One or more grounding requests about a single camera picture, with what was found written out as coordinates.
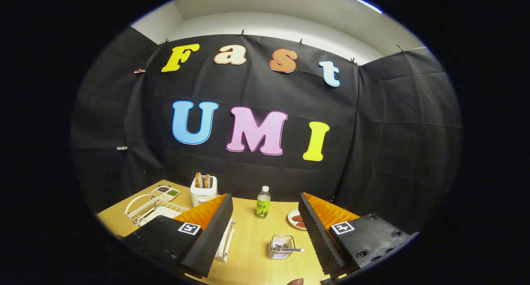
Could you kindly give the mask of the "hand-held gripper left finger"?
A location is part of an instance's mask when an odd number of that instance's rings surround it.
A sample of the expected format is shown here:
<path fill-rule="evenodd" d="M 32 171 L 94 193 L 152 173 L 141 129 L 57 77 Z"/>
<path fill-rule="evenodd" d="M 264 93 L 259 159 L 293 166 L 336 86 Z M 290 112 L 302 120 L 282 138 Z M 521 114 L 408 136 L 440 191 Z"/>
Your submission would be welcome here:
<path fill-rule="evenodd" d="M 233 213 L 232 194 L 193 207 L 174 218 L 158 215 L 123 242 L 174 274 L 208 277 Z"/>

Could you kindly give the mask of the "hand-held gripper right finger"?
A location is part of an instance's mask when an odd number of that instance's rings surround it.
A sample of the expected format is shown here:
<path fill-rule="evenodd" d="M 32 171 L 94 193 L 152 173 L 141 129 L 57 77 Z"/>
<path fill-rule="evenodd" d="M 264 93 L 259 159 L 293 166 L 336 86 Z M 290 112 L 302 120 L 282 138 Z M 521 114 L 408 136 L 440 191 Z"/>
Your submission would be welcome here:
<path fill-rule="evenodd" d="M 358 216 L 326 200 L 301 193 L 298 210 L 324 274 L 356 277 L 384 262 L 418 236 L 380 215 Z"/>

